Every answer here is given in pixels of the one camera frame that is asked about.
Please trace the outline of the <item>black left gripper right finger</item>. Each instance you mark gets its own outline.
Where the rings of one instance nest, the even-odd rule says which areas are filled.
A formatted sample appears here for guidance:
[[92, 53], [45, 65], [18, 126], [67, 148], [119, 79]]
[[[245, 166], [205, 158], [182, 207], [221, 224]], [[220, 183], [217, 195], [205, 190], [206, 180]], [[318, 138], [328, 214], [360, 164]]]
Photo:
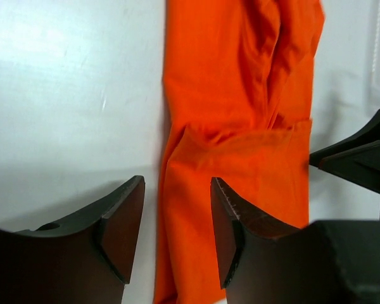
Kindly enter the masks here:
[[211, 181], [220, 286], [229, 303], [380, 303], [380, 220], [299, 229]]

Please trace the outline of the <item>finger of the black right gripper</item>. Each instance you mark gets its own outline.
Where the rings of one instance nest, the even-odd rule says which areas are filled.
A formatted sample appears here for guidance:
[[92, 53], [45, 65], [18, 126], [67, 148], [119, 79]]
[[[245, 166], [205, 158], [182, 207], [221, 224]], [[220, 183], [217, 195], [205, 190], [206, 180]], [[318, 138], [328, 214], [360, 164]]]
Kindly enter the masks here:
[[380, 194], [380, 140], [325, 157], [319, 168]]
[[346, 139], [310, 154], [309, 164], [318, 167], [320, 162], [332, 155], [380, 140], [380, 109], [358, 132]]

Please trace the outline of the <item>orange t shirt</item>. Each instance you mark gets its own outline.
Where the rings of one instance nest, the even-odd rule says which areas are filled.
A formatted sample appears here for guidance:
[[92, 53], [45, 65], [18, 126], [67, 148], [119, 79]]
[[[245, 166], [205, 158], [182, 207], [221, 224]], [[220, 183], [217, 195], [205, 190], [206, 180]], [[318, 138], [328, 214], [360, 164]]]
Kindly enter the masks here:
[[168, 1], [155, 303], [215, 303], [213, 177], [295, 227], [308, 157], [320, 1]]

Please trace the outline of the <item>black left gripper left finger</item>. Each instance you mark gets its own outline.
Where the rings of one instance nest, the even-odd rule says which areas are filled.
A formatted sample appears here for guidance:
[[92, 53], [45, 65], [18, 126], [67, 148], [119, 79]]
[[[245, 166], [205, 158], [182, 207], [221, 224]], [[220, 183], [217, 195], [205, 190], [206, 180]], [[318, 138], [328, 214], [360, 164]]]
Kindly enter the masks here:
[[0, 229], [0, 303], [120, 303], [145, 193], [137, 175], [38, 229]]

